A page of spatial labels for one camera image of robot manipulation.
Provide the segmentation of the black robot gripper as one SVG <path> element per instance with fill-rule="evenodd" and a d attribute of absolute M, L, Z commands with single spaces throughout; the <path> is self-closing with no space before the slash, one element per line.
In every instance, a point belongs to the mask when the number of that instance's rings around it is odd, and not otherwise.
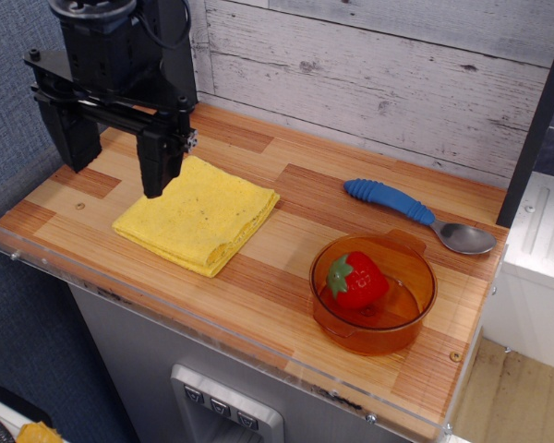
<path fill-rule="evenodd" d="M 101 152 L 99 127 L 133 134 L 146 198 L 180 175 L 197 144 L 187 1 L 173 6 L 170 34 L 157 1 L 52 1 L 65 47 L 30 49 L 34 99 L 63 162 L 78 173 Z"/>

